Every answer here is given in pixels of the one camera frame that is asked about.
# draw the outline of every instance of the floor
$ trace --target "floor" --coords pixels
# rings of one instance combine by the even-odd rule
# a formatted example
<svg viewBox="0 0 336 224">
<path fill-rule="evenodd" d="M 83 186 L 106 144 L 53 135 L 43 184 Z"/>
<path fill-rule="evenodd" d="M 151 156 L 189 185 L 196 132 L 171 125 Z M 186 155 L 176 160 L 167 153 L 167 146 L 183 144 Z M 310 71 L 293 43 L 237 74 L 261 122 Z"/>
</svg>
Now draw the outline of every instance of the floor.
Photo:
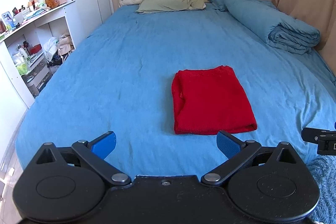
<svg viewBox="0 0 336 224">
<path fill-rule="evenodd" d="M 14 168 L 14 173 L 9 172 L 11 168 Z M 17 224 L 21 217 L 16 210 L 13 203 L 13 188 L 18 181 L 20 175 L 22 174 L 21 165 L 17 159 L 16 152 L 9 162 L 9 167 L 5 179 L 2 180 L 5 183 L 5 188 L 2 193 L 2 201 L 0 202 L 0 224 Z"/>
</svg>

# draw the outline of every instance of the red folded cloth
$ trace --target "red folded cloth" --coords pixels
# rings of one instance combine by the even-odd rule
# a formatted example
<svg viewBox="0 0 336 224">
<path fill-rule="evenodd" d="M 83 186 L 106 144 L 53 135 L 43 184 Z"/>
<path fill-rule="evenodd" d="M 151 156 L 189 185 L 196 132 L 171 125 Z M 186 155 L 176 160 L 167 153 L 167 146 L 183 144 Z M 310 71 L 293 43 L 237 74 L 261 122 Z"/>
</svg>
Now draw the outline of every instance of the red folded cloth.
<svg viewBox="0 0 336 224">
<path fill-rule="evenodd" d="M 231 67 L 183 70 L 172 86 L 174 131 L 215 135 L 257 129 L 257 123 L 243 87 Z"/>
</svg>

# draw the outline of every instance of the brown plush toy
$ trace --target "brown plush toy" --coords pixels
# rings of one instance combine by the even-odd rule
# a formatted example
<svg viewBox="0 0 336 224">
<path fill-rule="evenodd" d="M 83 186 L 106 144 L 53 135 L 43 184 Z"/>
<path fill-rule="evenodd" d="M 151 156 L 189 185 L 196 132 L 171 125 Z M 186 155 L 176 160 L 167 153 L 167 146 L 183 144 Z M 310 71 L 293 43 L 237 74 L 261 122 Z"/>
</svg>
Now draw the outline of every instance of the brown plush toy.
<svg viewBox="0 0 336 224">
<path fill-rule="evenodd" d="M 45 4 L 50 8 L 54 9 L 59 6 L 58 0 L 45 0 Z"/>
</svg>

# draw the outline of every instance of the metal screw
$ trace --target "metal screw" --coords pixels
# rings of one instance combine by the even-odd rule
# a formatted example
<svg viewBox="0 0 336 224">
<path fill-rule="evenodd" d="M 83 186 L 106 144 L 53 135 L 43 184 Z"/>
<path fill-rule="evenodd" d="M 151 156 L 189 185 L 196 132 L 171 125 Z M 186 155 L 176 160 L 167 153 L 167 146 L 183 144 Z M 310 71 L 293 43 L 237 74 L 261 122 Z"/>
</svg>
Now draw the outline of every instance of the metal screw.
<svg viewBox="0 0 336 224">
<path fill-rule="evenodd" d="M 163 186 L 169 186 L 171 183 L 169 181 L 163 181 L 161 184 Z"/>
<path fill-rule="evenodd" d="M 209 182 L 218 182 L 221 176 L 216 173 L 208 173 L 204 176 L 204 179 Z"/>
<path fill-rule="evenodd" d="M 117 174 L 114 174 L 111 179 L 115 182 L 126 182 L 126 180 L 128 180 L 128 175 L 126 174 L 123 174 L 123 173 L 117 173 Z"/>
</svg>

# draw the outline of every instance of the blue gripper pad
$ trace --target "blue gripper pad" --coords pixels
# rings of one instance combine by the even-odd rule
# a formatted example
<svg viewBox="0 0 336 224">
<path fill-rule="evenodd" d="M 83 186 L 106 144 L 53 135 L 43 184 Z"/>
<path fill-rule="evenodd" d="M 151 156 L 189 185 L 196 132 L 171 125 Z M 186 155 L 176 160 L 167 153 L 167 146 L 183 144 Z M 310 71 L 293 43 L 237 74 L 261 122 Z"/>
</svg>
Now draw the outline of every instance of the blue gripper pad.
<svg viewBox="0 0 336 224">
<path fill-rule="evenodd" d="M 96 154 L 102 160 L 105 159 L 116 147 L 117 137 L 114 132 L 99 140 L 92 145 L 91 152 Z"/>
<path fill-rule="evenodd" d="M 241 145 L 221 132 L 217 134 L 217 147 L 228 159 L 232 158 L 242 150 Z"/>
</svg>

